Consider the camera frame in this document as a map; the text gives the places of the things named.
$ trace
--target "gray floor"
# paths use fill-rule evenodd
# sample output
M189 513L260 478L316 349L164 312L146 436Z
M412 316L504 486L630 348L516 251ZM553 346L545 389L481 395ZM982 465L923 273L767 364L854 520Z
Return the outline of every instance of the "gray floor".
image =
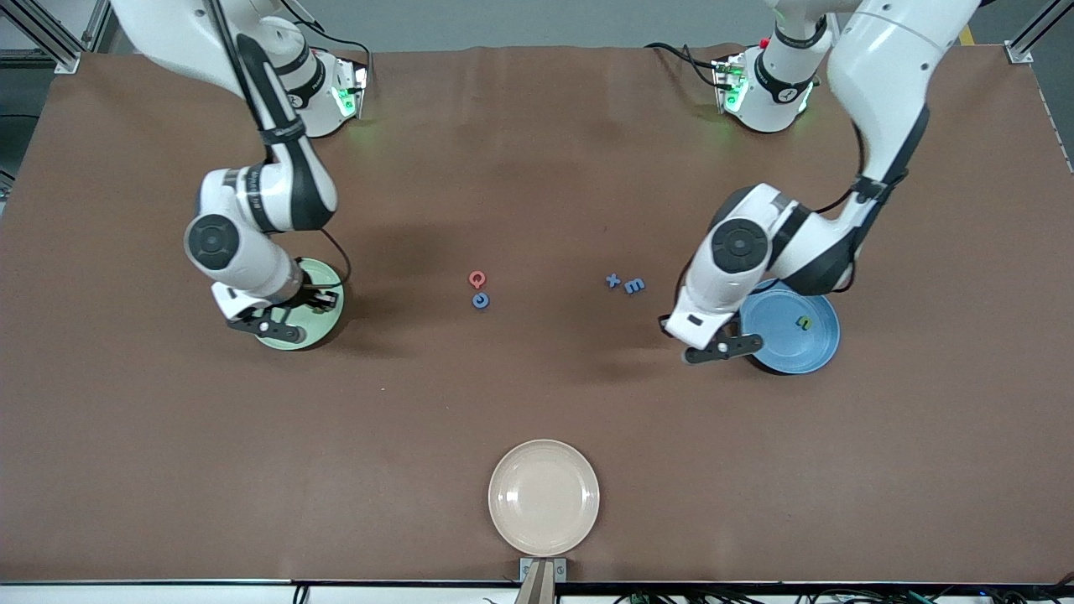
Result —
M998 0L977 12L977 43L1002 43L1044 0ZM452 51L471 46L642 46L664 41L695 46L754 43L771 31L759 0L304 0L330 33L374 52ZM310 40L317 40L310 34ZM129 52L118 38L112 47ZM1074 16L1033 48L1034 71L1062 136L1074 141ZM2 113L38 114L53 80L47 69L0 68ZM16 173L33 120L0 118L0 168Z

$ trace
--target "yellow tape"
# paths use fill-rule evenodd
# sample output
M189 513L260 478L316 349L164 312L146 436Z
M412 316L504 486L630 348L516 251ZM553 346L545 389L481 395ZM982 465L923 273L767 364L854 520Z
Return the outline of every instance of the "yellow tape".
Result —
M973 41L973 32L970 31L970 26L962 28L962 33L958 34L958 43L963 46L973 46L975 44Z

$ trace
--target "black cable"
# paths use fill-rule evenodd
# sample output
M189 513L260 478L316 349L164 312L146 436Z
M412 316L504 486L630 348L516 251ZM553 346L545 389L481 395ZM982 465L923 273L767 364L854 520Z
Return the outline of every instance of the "black cable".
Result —
M301 20L305 20L305 19L302 18L302 15L300 15L296 12L294 12L294 9L291 8L291 4L289 4L287 0L280 0L280 2L284 4L284 8L287 9L287 12L291 13L291 15L293 15L294 18L299 19L300 21ZM313 23L313 25L310 27L314 28L314 29L316 29L316 30L318 30L318 31L324 31L324 26L322 26L321 23L319 20L317 20L317 17L315 17L313 15L309 15L309 16L314 19L314 23Z
M1066 573L1065 575L1063 575L1063 578L1061 578L1058 581L1056 581L1056 585L1051 586L1049 589L1055 589L1057 587L1063 587L1065 585L1069 585L1072 581L1074 581L1074 572Z
M694 55L690 54L690 46L683 44L682 45L682 52L686 54L686 58L690 59L690 67L694 68L694 73L696 73L697 76L701 78L701 82L705 82L709 86L712 86L713 88L717 88L720 90L732 90L734 89L734 87L731 85L729 85L729 84L720 84L717 82L714 82L714 81L709 80L708 77L706 77L705 74L701 73L701 68L697 67L697 61L694 60ZM711 63L709 64L709 69L712 69L712 64Z
M305 19L297 19L294 21L294 25L304 25L308 27L314 33L320 35L321 38L324 38L325 40L331 40L333 42L338 42L340 44L350 44L352 46L358 46L365 53L365 62L369 64L369 72L371 73L373 72L373 51L369 51L369 47L366 46L365 44L362 44L361 42L354 42L353 40L344 40L343 38L336 38L334 35L330 35L328 32L321 29L320 24L310 23Z
M699 590L699 592L702 593L703 595L711 595L720 600L721 602L729 601L735 604L764 604L759 600L754 600L753 598L750 598L744 593L739 593L736 591L702 589Z
M931 598L928 598L928 600L930 600L932 602L935 602L937 600L940 600L941 598L943 598L944 595L946 595L947 592L950 591L950 590L953 590L953 589L955 589L955 586L948 585L947 587L945 587L943 589L943 591L941 591L940 593L938 593L938 594L935 594L935 595L933 595Z
M861 130L858 129L857 125L854 126L854 138L858 141L858 171L857 171L857 174L861 174L861 171L866 169L866 143L861 139ZM847 188L846 192L844 192L839 199L837 199L836 201L829 203L828 205L825 205L821 210L815 210L814 212L816 212L817 214L824 214L825 212L829 212L831 210L834 210L834 208L839 207L840 205L843 204L844 201L847 200L847 198L851 197L852 192L854 192L854 187L853 186L850 187L850 188Z
M753 288L753 291L750 292L750 296L753 296L754 293L761 293L764 291L768 291L769 289L772 289L773 287L775 287L775 285L779 284L779 283L780 283L780 279L772 279L772 283L766 285L764 289L759 289L759 288L755 287L755 288Z
M291 604L306 604L309 600L309 586L299 584L294 586L294 594L291 595Z
M344 274L343 278L339 279L339 283L334 283L334 284L331 284L331 285L329 285L329 284L316 284L315 283L315 284L311 284L311 285L304 285L302 287L304 287L306 289L332 289L333 287L339 287L339 286L342 286L343 284L347 283L350 279L350 270L351 270L351 267L350 267L350 256L348 256L347 253L344 251L343 246L339 245L339 242L337 242L334 236L332 236L332 233L325 231L324 229L318 229L318 230L321 231L321 234L323 234L325 238L328 238L328 240L330 242L332 242L332 245L334 245L335 248L336 248L336 250L339 253L339 255L343 256L343 261L347 263L347 272L346 272L346 274Z
M703 61L699 61L699 60L695 59L694 55L692 55L691 52L690 52L690 46L687 46L685 44L682 45L682 52L679 52L673 46L671 46L669 44L665 44L663 42L653 42L652 44L647 44L645 48L657 48L657 49L661 49L661 51L667 51L667 52L671 53L672 55L674 55L676 57L678 57L678 58L680 58L680 59L688 62L690 66L692 68L694 68L694 73L696 73L697 76L701 78L701 82L705 82L706 84L708 84L709 86L712 86L713 88L719 88L721 90L730 90L730 89L732 89L732 87L729 86L729 85L727 85L727 84L720 84L717 82L713 82L712 80L709 80L708 77L706 77L705 74L701 73L701 69L700 68L703 67L703 68L707 68L707 69L712 69L712 62L703 62ZM720 60L726 59L730 55L725 55L723 57L716 57L715 59L712 59L712 60L713 61L720 61Z
M816 604L816 601L819 600L824 595L855 595L855 596L858 596L858 598L867 599L870 602L875 602L877 604L880 604L880 603L892 603L892 602L897 602L897 601L901 601L901 602L905 602L906 601L905 598L899 598L898 600L895 600L891 596L884 598L881 594L876 593L875 591L858 591L858 590L854 590L854 589L828 589L828 590L822 591L821 593L814 593L813 595L810 595L809 596L809 604Z
M220 42L223 44L223 49L228 55L228 62L231 63L231 69L235 72L235 78L238 80L238 87L243 92L243 100L246 101L246 106L250 110L250 115L253 116L253 123L258 125L258 130L264 130L264 124L261 121L261 114L258 113L258 107L253 104L253 95L250 94L250 86L246 82L246 76L243 74L243 64L238 60L238 51L235 49L235 40L231 37L231 29L228 27L228 19L223 16L223 9L220 6L220 0L205 0L205 4L209 10L209 14L213 16L213 21L216 24L216 31L220 34Z
M653 600L656 601L656 604L677 604L673 600L663 593L643 591L641 594L649 600L649 604L653 604Z
M672 46L670 44L665 44L663 42L653 42L652 44L645 44L643 47L644 48L659 48L661 51L667 51L668 53L671 53L672 55L679 57L680 59L682 59L684 61L693 62L697 67L703 67L703 68L712 69L712 63L701 62L701 61L698 61L697 59L694 59L692 57L687 57L686 55L682 54L682 52L680 52L679 48L676 48L674 46Z

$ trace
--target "blue plate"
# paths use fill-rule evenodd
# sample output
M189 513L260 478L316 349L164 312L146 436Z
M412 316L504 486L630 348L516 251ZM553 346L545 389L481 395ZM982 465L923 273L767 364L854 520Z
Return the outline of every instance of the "blue plate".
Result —
M771 279L758 285L768 287ZM780 282L745 299L742 333L756 333L765 347L754 355L765 366L799 375L814 372L839 348L839 318L824 296L804 297Z

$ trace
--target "green plate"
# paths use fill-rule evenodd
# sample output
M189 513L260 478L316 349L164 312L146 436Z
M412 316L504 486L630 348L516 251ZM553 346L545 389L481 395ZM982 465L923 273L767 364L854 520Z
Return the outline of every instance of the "green plate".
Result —
M339 275L332 270L332 267L320 260L303 258L299 261L299 265L302 267L302 270L309 273L309 278L314 285L339 283ZM335 323L339 321L339 314L343 312L343 286L330 288L328 291L334 291L336 294L336 305L331 311L322 312L305 304L297 308L292 308L290 315L287 315L286 308L274 307L271 310L273 320L302 328L305 335L300 342L284 342L282 340L261 337L260 335L258 340L265 346L276 348L277 350L301 350L323 340L332 331L332 328L335 327Z

